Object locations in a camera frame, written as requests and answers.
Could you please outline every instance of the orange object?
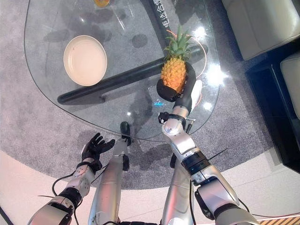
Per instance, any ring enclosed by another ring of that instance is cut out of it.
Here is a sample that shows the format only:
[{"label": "orange object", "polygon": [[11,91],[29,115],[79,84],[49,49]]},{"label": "orange object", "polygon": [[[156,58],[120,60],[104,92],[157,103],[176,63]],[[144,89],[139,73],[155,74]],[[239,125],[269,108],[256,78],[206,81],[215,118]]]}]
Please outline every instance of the orange object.
[{"label": "orange object", "polygon": [[108,5],[109,0],[94,0],[94,2],[99,7],[105,7]]}]

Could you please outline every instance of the glass table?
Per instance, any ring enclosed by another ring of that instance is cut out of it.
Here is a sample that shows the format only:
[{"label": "glass table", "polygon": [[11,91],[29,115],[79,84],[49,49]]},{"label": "glass table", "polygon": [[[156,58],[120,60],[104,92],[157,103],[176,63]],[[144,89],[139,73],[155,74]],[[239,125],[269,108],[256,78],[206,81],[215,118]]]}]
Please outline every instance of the glass table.
[{"label": "glass table", "polygon": [[[163,141],[158,114],[172,112],[174,103],[157,94],[156,84],[168,44],[166,29],[176,32],[178,25],[208,49],[206,68],[199,77],[202,99],[189,116],[196,119],[192,133],[210,117],[220,85],[218,54],[204,0],[111,0],[103,8],[93,0],[30,0],[26,60],[38,88],[61,109],[117,133],[120,123],[128,121],[133,137]],[[65,47],[78,35],[96,38],[108,58],[103,80],[92,87],[74,83],[63,65]],[[205,59],[197,43],[190,42],[195,52],[189,62],[198,75]]]}]

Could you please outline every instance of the cable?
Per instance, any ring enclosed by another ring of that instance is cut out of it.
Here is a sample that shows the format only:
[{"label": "cable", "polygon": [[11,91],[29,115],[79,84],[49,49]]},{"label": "cable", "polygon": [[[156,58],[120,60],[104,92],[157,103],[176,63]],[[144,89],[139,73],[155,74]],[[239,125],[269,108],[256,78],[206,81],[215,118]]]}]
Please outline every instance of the cable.
[{"label": "cable", "polygon": [[[82,202],[83,202],[83,200],[81,200],[81,201],[78,203],[77,208],[81,205]],[[75,218],[76,224],[79,225],[78,220],[77,220],[77,216],[76,216],[76,209],[74,210],[74,218]]]},{"label": "cable", "polygon": [[292,214],[287,214],[287,215],[282,215],[282,216],[263,216],[263,215],[257,215],[253,214],[253,216],[258,216],[258,217],[269,217],[269,218],[277,218],[277,217],[288,217],[288,216],[293,216],[293,215],[300,215],[300,212],[292,213]]},{"label": "cable", "polygon": [[54,194],[55,196],[57,196],[57,194],[56,194],[56,192],[55,192],[55,190],[54,190],[55,184],[56,184],[58,181],[62,180],[62,179],[65,179],[65,178],[68,178],[68,177],[73,176],[74,173],[75,173],[75,171],[74,171],[73,173],[67,175],[67,176],[58,178],[58,179],[52,184],[52,192],[53,192],[53,194]]},{"label": "cable", "polygon": [[108,222],[106,222],[106,223],[104,223],[104,224],[102,224],[102,225],[107,225],[107,224],[116,224],[116,225],[120,225],[120,224],[117,224],[116,222],[113,222],[113,221],[108,221]]},{"label": "cable", "polygon": [[1,207],[0,207],[0,214],[2,215],[3,219],[5,220],[5,222],[7,222],[8,225],[14,225]]},{"label": "cable", "polygon": [[[247,205],[241,199],[239,199],[239,201],[240,201],[240,203],[242,203],[243,206],[245,206],[247,212],[250,213],[249,208],[247,207]],[[253,216],[258,216],[258,217],[277,218],[277,217],[288,217],[288,216],[293,216],[293,215],[297,215],[297,214],[300,214],[300,212],[296,212],[296,213],[292,213],[292,214],[286,214],[286,215],[281,215],[281,216],[264,216],[264,215],[258,215],[258,214],[252,214],[252,215]]]},{"label": "cable", "polygon": [[53,196],[48,196],[48,195],[38,195],[38,197],[54,198]]},{"label": "cable", "polygon": [[225,148],[224,150],[220,151],[219,153],[217,153],[216,155],[214,155],[213,157],[210,157],[208,160],[213,159],[214,157],[220,155],[222,152],[226,151],[228,148]]},{"label": "cable", "polygon": [[104,173],[104,171],[106,170],[107,166],[108,166],[108,164],[102,167],[102,169],[104,169],[104,170],[90,184],[94,183],[94,181],[97,180]]},{"label": "cable", "polygon": [[246,206],[246,204],[241,200],[239,199],[240,203],[242,203],[242,205],[246,208],[247,212],[250,212],[249,208]]},{"label": "cable", "polygon": [[189,208],[191,210],[191,215],[193,219],[193,224],[196,225],[196,220],[194,217],[193,206],[192,206],[192,181],[189,182]]}]

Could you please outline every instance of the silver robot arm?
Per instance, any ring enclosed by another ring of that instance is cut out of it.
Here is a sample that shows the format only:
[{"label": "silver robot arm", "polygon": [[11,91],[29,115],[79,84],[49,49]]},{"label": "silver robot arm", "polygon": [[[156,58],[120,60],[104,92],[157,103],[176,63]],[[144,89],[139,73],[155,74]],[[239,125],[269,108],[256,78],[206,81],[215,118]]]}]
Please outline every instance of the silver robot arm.
[{"label": "silver robot arm", "polygon": [[82,162],[77,165],[66,188],[40,208],[28,225],[69,225],[79,202],[89,193],[96,171],[102,168],[100,154],[114,146],[115,140],[105,143],[100,133],[84,146]]},{"label": "silver robot arm", "polygon": [[187,71],[189,76],[183,94],[176,100],[172,113],[160,113],[158,117],[163,124],[162,132],[176,158],[197,186],[195,197],[207,218],[216,220],[216,225],[259,225],[250,213],[238,207],[239,199],[233,188],[185,132],[187,116],[195,106],[193,93],[198,89],[195,72],[188,63]]}]

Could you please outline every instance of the pineapple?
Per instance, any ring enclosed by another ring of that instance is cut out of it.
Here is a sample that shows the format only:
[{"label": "pineapple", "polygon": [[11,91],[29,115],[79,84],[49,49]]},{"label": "pineapple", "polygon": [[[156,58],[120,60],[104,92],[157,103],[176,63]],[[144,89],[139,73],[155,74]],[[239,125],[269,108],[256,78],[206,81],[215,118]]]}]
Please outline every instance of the pineapple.
[{"label": "pineapple", "polygon": [[168,55],[161,71],[161,79],[165,86],[174,89],[180,94],[186,79],[185,61],[190,54],[190,49],[187,49],[187,46],[191,36],[187,36],[187,31],[181,34],[179,27],[177,37],[167,38],[170,39],[170,44],[165,48],[168,51]]}]

